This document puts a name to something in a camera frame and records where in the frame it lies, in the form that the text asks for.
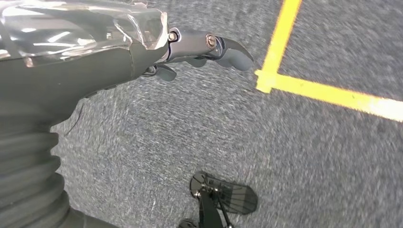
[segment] clear plastic wrap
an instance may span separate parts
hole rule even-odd
[[[0,0],[0,22],[0,60],[23,58],[28,67],[168,40],[167,14],[144,3]]]

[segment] robotic finger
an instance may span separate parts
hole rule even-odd
[[[172,81],[176,72],[165,64],[178,62],[202,67],[207,60],[211,60],[222,67],[234,67],[241,71],[253,66],[252,55],[240,43],[210,32],[172,28],[169,30],[168,43],[169,48],[163,58],[149,67],[143,76],[157,75],[165,81]]]

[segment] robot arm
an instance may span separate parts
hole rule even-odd
[[[140,76],[170,81],[167,64],[207,60],[239,70],[253,58],[209,32],[168,29],[141,3],[0,0],[0,228],[112,228],[72,209],[50,128],[78,101]]]

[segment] metal bolt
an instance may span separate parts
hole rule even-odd
[[[174,32],[168,34],[168,41],[174,42],[178,40],[178,35]]]
[[[200,197],[200,192],[196,191],[196,193],[194,194],[195,197],[199,198]]]
[[[217,45],[216,37],[212,34],[207,34],[206,44],[209,48],[213,49]]]

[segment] yellow floor marking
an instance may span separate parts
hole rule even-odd
[[[280,67],[301,2],[302,0],[284,0],[283,2],[262,68],[263,71],[273,74],[258,77],[256,86],[258,90],[264,93],[270,93],[271,91],[271,81]]]
[[[258,70],[257,74],[259,77],[270,77],[270,73],[261,70]],[[403,102],[401,101],[372,96],[279,74],[275,76],[273,88],[377,115],[386,119],[403,122]]]
[[[403,122],[403,102],[278,74],[288,38],[302,0],[284,0],[256,88],[272,88]]]

